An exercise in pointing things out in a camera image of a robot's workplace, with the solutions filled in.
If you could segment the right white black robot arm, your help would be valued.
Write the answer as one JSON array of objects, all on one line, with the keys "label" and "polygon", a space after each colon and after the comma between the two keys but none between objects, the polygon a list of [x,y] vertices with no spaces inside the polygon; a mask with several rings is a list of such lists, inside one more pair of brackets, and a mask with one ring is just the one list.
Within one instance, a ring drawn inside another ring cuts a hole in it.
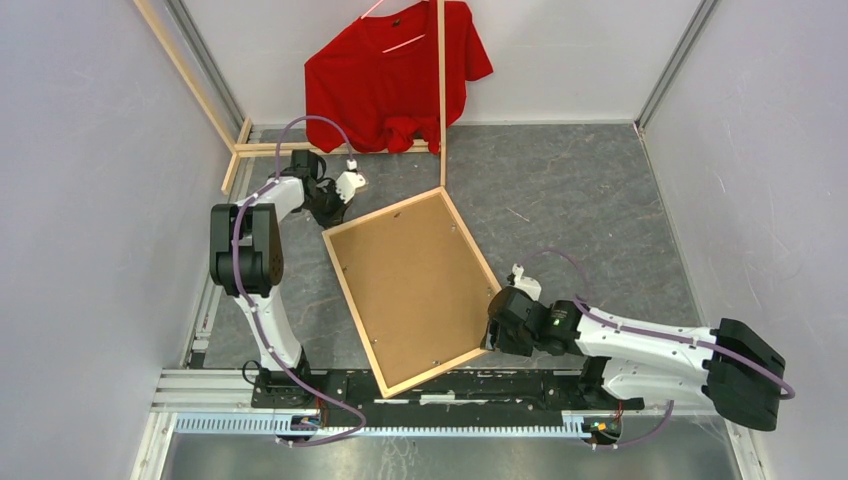
[{"label": "right white black robot arm", "polygon": [[710,405],[730,422],[772,432],[781,402],[794,396],[783,356],[740,320],[723,318],[716,328],[656,324],[581,297],[544,305],[516,286],[503,288],[487,314],[489,350],[585,358],[577,392],[591,408],[612,400]]}]

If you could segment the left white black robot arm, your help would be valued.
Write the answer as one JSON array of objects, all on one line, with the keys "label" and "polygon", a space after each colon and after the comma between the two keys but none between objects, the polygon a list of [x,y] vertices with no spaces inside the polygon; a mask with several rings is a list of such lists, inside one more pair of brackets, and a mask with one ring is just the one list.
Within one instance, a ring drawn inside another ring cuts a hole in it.
[{"label": "left white black robot arm", "polygon": [[323,229],[338,226],[367,183],[353,158],[337,178],[326,170],[322,156],[295,150],[289,166],[271,174],[257,191],[236,203],[217,204],[210,214],[211,280],[236,301],[260,351],[249,383],[255,392],[277,394],[295,408],[312,399],[314,381],[280,294],[281,224],[287,215],[306,211]]}]

